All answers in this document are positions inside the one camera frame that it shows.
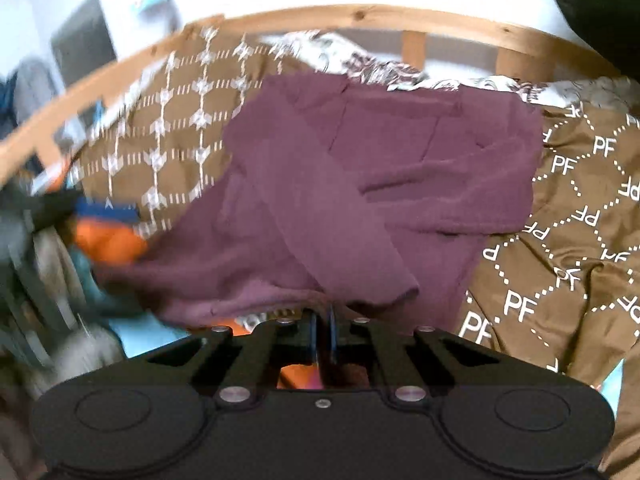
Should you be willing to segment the white floral pillow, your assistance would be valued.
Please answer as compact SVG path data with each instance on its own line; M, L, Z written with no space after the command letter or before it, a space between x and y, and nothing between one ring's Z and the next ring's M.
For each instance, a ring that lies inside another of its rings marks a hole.
M276 58L291 55L317 72L340 74L364 84L382 84L390 90L446 89L460 86L513 92L528 104L559 108L590 104L604 110L639 115L639 84L627 77L593 80L531 82L503 75L482 78L444 78L400 61L385 61L336 32L288 32L263 36Z

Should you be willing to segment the colourful striped bedsheet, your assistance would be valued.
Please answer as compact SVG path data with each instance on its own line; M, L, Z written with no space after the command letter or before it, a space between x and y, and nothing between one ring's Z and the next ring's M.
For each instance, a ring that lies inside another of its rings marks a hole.
M80 193L80 200L89 200L64 180L61 174L47 193L74 190ZM131 260L146 249L146 241L137 236L131 224L80 218L76 212L72 219L70 237L75 248L70 258L86 298L85 307L103 318L107 326L81 328L64 342L55 353L53 370L32 380L35 392L43 393L66 379L168 344L182 337L187 328L221 322L229 324L237 335L248 335L263 322L296 315L290 302L244 310L215 309L209 318L183 312L170 314L164 296L154 297L152 292L117 274L131 269Z

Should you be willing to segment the black puffy jacket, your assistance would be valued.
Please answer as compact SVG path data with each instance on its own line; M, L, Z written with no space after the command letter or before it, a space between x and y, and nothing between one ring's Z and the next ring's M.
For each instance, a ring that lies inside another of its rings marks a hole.
M639 78L639 0L556 0L572 31L624 75Z

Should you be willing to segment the brown PF patterned blanket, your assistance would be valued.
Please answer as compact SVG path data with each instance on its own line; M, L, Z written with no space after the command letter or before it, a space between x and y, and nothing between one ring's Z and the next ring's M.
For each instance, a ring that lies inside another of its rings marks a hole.
M424 81L335 34L206 28L72 168L137 224L83 228L111 292L250 330L300 307L623 374L604 471L639 474L639 121L591 84Z

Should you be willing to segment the maroon long-sleeve shirt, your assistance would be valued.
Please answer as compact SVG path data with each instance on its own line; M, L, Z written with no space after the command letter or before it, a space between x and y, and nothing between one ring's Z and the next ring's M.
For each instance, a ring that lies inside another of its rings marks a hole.
M508 92L298 73L267 78L224 146L222 178L118 275L170 314L290 302L449 330L488 238L532 211L542 116Z

